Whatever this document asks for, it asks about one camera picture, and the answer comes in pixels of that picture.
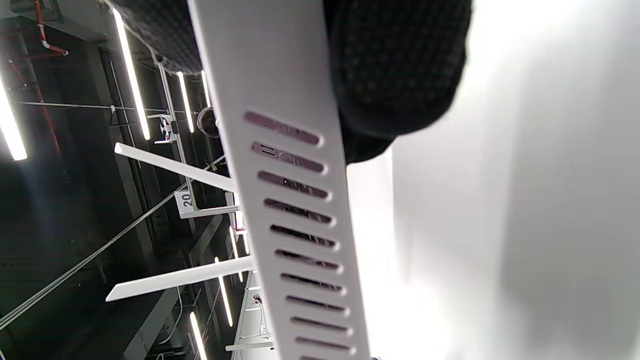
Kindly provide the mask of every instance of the ventilation slot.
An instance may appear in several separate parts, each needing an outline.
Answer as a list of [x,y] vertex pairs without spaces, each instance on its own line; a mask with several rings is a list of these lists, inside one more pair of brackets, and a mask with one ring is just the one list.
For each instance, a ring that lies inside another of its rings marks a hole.
[[331,285],[327,282],[322,282],[318,280],[307,279],[306,277],[301,277],[292,274],[282,274],[280,278],[285,281],[294,282],[300,285],[308,285],[314,286],[316,288],[322,288],[323,290],[338,292],[342,290],[342,286]]
[[244,114],[244,119],[252,124],[266,127],[267,129],[272,130],[274,133],[282,134],[302,142],[310,143],[312,145],[317,145],[320,142],[320,138],[318,138],[316,135],[310,134],[304,130],[297,129],[292,126],[285,125],[277,120],[273,120],[252,111],[246,112]]
[[299,183],[286,177],[277,176],[266,171],[260,171],[258,173],[258,179],[266,181],[267,183],[282,186],[284,188],[296,190],[297,192],[306,193],[307,195],[311,195],[313,197],[319,197],[321,199],[325,199],[327,196],[329,196],[329,193],[324,190]]
[[288,213],[292,213],[292,214],[298,215],[300,217],[305,217],[305,218],[311,219],[313,221],[323,222],[323,223],[326,223],[326,224],[331,222],[331,218],[326,216],[326,215],[322,215],[322,214],[319,214],[319,213],[314,213],[311,210],[305,210],[305,209],[297,208],[296,206],[293,206],[293,205],[290,205],[290,204],[286,204],[284,202],[280,202],[280,201],[277,201],[277,200],[266,199],[264,201],[264,204],[268,208],[286,211]]
[[318,164],[315,161],[291,154],[290,152],[278,150],[273,146],[269,146],[261,142],[254,142],[251,145],[251,150],[253,152],[257,152],[258,154],[269,156],[270,158],[278,159],[285,163],[305,168],[313,172],[322,172],[324,170],[324,166],[322,166],[322,164]]
[[319,346],[319,347],[332,348],[334,350],[345,350],[345,351],[350,351],[351,350],[351,347],[348,347],[346,345],[328,343],[326,341],[313,340],[313,339],[302,338],[302,337],[297,337],[296,338],[296,342],[299,343],[299,344],[315,345],[315,346]]
[[331,330],[331,331],[340,331],[340,332],[348,332],[349,329],[343,326],[332,325],[330,323],[318,322],[315,320],[300,318],[298,316],[294,316],[291,318],[292,323],[308,325],[313,327],[318,327],[320,329]]
[[309,242],[312,242],[312,243],[316,243],[316,244],[318,244],[320,246],[325,246],[325,247],[334,247],[335,246],[335,241],[323,239],[323,238],[320,238],[320,237],[315,236],[315,235],[301,233],[300,231],[289,229],[288,227],[272,225],[271,226],[271,231],[273,231],[274,233],[278,233],[278,234],[282,234],[282,235],[288,236],[288,237],[293,237],[293,238],[296,238],[296,239],[299,239],[299,240],[305,240],[305,241],[309,241]]
[[299,304],[299,305],[303,305],[303,306],[311,306],[311,307],[316,307],[319,309],[325,309],[328,311],[334,311],[334,312],[340,312],[340,313],[346,313],[346,309],[344,307],[341,306],[335,306],[335,305],[329,305],[329,304],[325,304],[324,302],[319,302],[319,301],[315,301],[315,300],[309,300],[309,299],[303,299],[301,297],[295,297],[295,296],[287,296],[286,301],[291,303],[291,304]]
[[336,270],[340,267],[339,265],[334,263],[329,263],[327,261],[310,258],[308,256],[296,254],[295,252],[286,251],[286,250],[276,250],[276,255],[280,256],[281,258],[287,258],[289,260],[297,261],[299,263],[320,266],[322,268],[327,268],[331,270]]

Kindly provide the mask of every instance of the white rod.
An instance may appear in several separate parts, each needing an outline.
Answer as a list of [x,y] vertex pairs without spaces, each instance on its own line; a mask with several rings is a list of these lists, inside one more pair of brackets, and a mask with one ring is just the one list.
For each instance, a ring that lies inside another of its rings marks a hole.
[[248,350],[252,348],[263,348],[263,347],[273,347],[273,341],[265,341],[263,343],[253,343],[253,344],[240,344],[240,345],[227,345],[225,347],[226,351],[237,351],[237,350]]
[[201,209],[197,211],[190,211],[188,213],[181,213],[180,218],[199,218],[208,217],[210,215],[229,214],[240,209],[239,206],[221,206],[219,208]]
[[154,291],[175,288],[195,282],[215,279],[219,276],[231,275],[241,271],[255,268],[255,262],[251,256],[202,265],[185,270],[170,272],[145,279],[133,280],[116,284],[107,296],[106,301],[114,301],[133,297]]
[[136,103],[136,111],[138,112],[138,121],[142,127],[142,135],[145,140],[149,140],[149,126],[147,124],[147,116],[145,115],[145,107],[142,104],[142,95],[140,95],[140,86],[138,85],[138,79],[133,67],[133,59],[131,58],[131,50],[129,50],[129,41],[127,40],[127,32],[124,28],[124,22],[122,22],[122,16],[118,10],[113,9],[113,16],[116,19],[116,28],[118,29],[118,38],[120,38],[120,46],[122,46],[122,56],[124,57],[124,63],[127,67],[127,75],[129,76],[129,82],[131,84],[131,90],[133,92],[133,99]]
[[182,100],[184,101],[184,111],[187,113],[187,122],[189,131],[193,132],[193,117],[191,116],[191,107],[189,106],[189,95],[187,95],[187,85],[184,83],[184,74],[178,71],[178,79],[180,79],[180,89],[182,90]]
[[185,177],[189,177],[191,179],[200,181],[201,183],[205,183],[222,190],[230,192],[234,192],[236,190],[236,184],[228,177],[204,171],[187,164],[179,163],[175,160],[163,158],[162,156],[151,154],[150,152],[139,150],[122,143],[116,143],[113,151],[116,154],[124,155],[128,158],[140,160],[144,163],[165,168],[169,171],[175,172],[176,174],[184,175]]
[[[234,231],[234,228],[232,226],[229,227],[229,235],[231,236],[231,247],[234,249],[234,257],[236,259],[239,259],[240,256],[238,256],[238,246],[237,246],[237,236],[236,236],[236,232]],[[238,273],[238,277],[240,278],[240,282],[244,282],[244,279],[242,278],[242,272]]]

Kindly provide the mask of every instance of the wire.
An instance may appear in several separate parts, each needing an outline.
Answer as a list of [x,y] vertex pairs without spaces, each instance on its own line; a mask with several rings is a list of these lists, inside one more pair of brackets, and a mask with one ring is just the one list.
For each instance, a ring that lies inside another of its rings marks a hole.
[[264,313],[264,306],[261,302],[258,303],[258,306],[260,306],[260,337],[263,339],[270,339],[271,333],[269,332],[269,328],[267,327],[267,316]]
[[178,291],[178,301],[180,302],[180,313],[178,314],[178,319],[175,321],[175,323],[173,323],[173,329],[171,329],[171,332],[169,333],[169,336],[167,336],[165,340],[160,341],[158,343],[158,345],[162,345],[162,344],[166,343],[167,341],[169,341],[169,339],[171,339],[171,337],[173,336],[173,333],[175,332],[175,328],[178,327],[178,322],[180,321],[180,317],[182,316],[182,308],[184,306],[182,305],[182,297],[180,296],[180,288],[176,287],[176,290]]

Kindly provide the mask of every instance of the black mesh fabric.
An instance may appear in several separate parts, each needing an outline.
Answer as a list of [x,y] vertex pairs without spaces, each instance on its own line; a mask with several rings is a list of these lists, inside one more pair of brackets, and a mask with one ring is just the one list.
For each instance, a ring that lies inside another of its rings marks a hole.
[[389,139],[438,120],[460,82],[470,16],[469,0],[341,2],[331,66],[347,125]]
[[[202,69],[186,0],[108,1],[168,70]],[[324,0],[324,12],[347,163],[374,158],[449,109],[471,0]]]
[[108,0],[169,71],[202,70],[186,0]]

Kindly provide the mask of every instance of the light fixture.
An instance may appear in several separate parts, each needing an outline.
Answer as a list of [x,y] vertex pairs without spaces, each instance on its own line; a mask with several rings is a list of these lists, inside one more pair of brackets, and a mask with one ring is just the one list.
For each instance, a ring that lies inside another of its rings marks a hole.
[[[234,228],[232,226],[229,227],[229,235],[231,235],[231,246],[234,248],[234,256],[236,257],[236,259],[239,259],[240,257],[238,256],[238,247],[236,245],[236,232],[234,231]],[[242,278],[242,272],[239,272],[238,276],[240,276],[240,282],[244,282]]]
[[200,334],[200,328],[198,327],[198,319],[196,319],[196,314],[191,313],[189,318],[191,319],[191,327],[193,328],[193,337],[196,339],[196,346],[198,347],[198,352],[200,353],[200,360],[207,360],[207,354],[204,352],[204,344],[202,343],[202,335]]
[[131,84],[131,90],[133,91],[133,100],[136,103],[136,112],[138,113],[138,121],[142,127],[142,135],[146,140],[149,140],[151,136],[149,135],[147,116],[145,115],[145,107],[142,105],[142,95],[140,95],[138,78],[136,78],[136,72],[133,69],[133,59],[131,58],[129,41],[127,41],[127,32],[124,28],[124,22],[122,22],[122,16],[120,16],[118,10],[113,9],[113,16],[116,19],[118,38],[120,38],[120,45],[122,46],[122,56],[124,57],[124,63],[127,67],[127,75],[129,76],[129,83]]
[[187,96],[187,85],[184,83],[184,74],[182,71],[178,71],[178,78],[180,79],[180,89],[182,90],[182,99],[184,100],[184,112],[187,114],[187,123],[189,124],[189,131],[193,132],[193,117],[191,116],[191,107],[189,106],[189,97]]
[[[233,193],[234,194],[234,205],[240,205],[240,197],[238,196],[237,193]],[[243,236],[243,241],[244,241],[244,250],[246,251],[247,254],[251,254],[251,252],[249,251],[249,239],[248,239],[248,232],[247,230],[244,228],[244,216],[242,214],[242,211],[236,211],[234,218],[236,219],[236,229],[243,229],[241,231],[238,231],[238,234],[242,234]]]
[[218,276],[218,281],[220,282],[220,292],[222,292],[222,301],[225,303],[225,309],[227,310],[227,318],[229,319],[229,326],[234,325],[234,320],[231,318],[231,308],[229,308],[229,299],[227,298],[227,288],[225,287],[225,280],[222,276]]
[[204,86],[204,97],[207,99],[207,107],[211,107],[211,100],[209,99],[209,85],[207,85],[207,76],[204,74],[204,70],[200,72],[202,75],[202,85]]
[[27,151],[24,149],[24,143],[18,130],[18,124],[15,122],[9,98],[6,96],[2,79],[0,79],[0,86],[2,87],[0,92],[0,130],[2,130],[13,159],[15,161],[24,160],[27,158]]

